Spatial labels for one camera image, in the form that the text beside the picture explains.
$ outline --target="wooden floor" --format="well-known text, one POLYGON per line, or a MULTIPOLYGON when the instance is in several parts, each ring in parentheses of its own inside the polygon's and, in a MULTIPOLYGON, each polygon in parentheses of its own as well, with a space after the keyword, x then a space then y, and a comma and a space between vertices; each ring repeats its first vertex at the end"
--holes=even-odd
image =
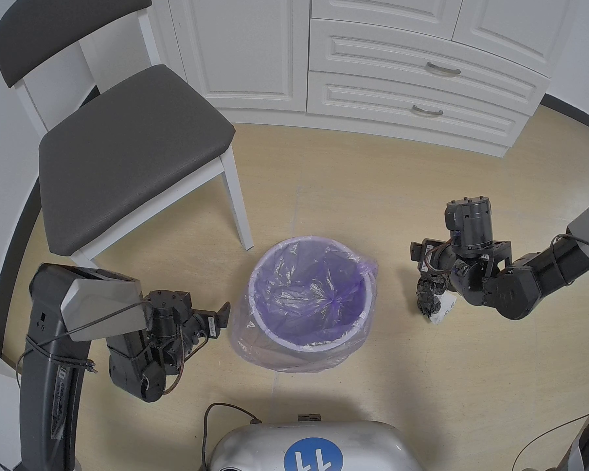
MULTIPOLYGON (((275 374, 250 365, 226 334, 186 365, 169 396, 145 404, 115 387, 103 340, 90 357, 79 414, 84 470, 198 469, 203 413, 227 401, 264 421, 379 420, 404 432, 427 469, 507 471, 543 431, 589 412, 589 273, 512 322, 459 299, 439 326, 416 310, 410 241, 447 239, 447 201, 488 195, 496 239, 515 258, 540 251, 589 206, 589 128, 539 107, 504 159, 442 146, 343 132, 237 126, 234 152, 255 247, 237 238, 216 179, 98 257, 152 289, 190 291, 196 308, 235 302, 259 257, 291 236, 332 237, 379 263, 372 332, 342 365, 275 374)), ((27 285, 47 251, 33 232, 9 313, 4 353, 23 350, 27 285)), ((247 418, 213 411, 212 448, 247 418)), ((528 448, 516 469, 557 465, 581 423, 528 448)))

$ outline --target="chair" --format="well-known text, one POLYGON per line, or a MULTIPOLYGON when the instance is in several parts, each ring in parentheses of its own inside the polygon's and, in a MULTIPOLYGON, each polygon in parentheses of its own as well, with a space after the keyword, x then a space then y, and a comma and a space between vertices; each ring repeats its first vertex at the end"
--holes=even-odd
POLYGON ((39 187, 48 246, 80 266, 222 175, 245 249, 253 246, 231 148, 234 127, 160 64, 151 0, 17 0, 0 20, 0 71, 41 137, 39 187), (71 43, 136 12, 151 65, 48 131, 24 76, 71 43))

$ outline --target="white chair leg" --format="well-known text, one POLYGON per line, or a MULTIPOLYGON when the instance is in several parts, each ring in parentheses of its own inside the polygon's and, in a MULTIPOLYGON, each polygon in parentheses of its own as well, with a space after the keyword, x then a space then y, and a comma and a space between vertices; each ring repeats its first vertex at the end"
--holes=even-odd
POLYGON ((244 249, 251 249, 253 247, 253 239, 251 237, 251 227, 249 226, 249 219, 247 218, 247 210, 244 207, 244 200, 242 198, 242 189, 240 188, 240 180, 238 180, 238 170, 236 169, 236 161, 234 160, 234 151, 229 145, 226 152, 220 156, 222 166, 225 172, 222 173, 225 189, 229 196, 229 205, 234 214, 236 221, 236 228, 238 229, 238 236, 244 249))
POLYGON ((79 267, 87 267, 88 269, 100 269, 100 267, 98 267, 94 263, 94 260, 90 260, 89 258, 87 258, 81 250, 72 253, 72 256, 70 256, 70 258, 79 267))

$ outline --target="robotic arm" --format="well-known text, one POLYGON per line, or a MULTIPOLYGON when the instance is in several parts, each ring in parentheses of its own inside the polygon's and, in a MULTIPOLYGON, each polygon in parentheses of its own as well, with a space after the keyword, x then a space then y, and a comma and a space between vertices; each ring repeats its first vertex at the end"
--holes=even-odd
MULTIPOLYGON (((550 247, 514 262, 510 241, 493 239, 491 214, 488 197, 453 200, 445 209, 450 239, 410 245, 410 258, 418 263, 420 273, 417 301, 423 314, 440 310, 438 296, 449 290, 472 305, 521 319, 545 296, 589 271, 589 208, 550 247)), ((557 470, 589 471, 589 417, 557 470)))
POLYGON ((84 372, 95 372, 87 359, 92 340, 107 339, 112 382, 150 403, 175 387, 166 390, 166 376, 180 377, 200 337, 218 338, 230 311, 229 302, 219 312, 194 310, 187 292, 142 298, 136 279, 55 264, 42 264, 29 290, 16 471, 79 468, 77 413, 84 372))

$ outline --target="barcode label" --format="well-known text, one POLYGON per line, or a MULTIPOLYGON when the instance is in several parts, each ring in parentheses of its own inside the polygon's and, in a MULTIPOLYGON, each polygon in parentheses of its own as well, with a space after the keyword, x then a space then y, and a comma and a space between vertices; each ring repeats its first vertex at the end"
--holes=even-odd
POLYGON ((214 320, 213 317, 209 316, 207 318, 207 322, 209 323, 209 326, 210 326, 210 338, 215 339, 216 338, 216 321, 214 320))
MULTIPOLYGON (((425 253, 427 253, 430 249, 434 249, 434 246, 432 246, 431 244, 427 244, 425 246, 425 253)), ((427 256, 427 260, 428 260, 428 263, 430 263, 432 261, 432 253, 430 253, 427 256)), ((421 267, 421 272, 428 272, 428 265, 425 263, 425 260, 423 260, 423 266, 421 267)))

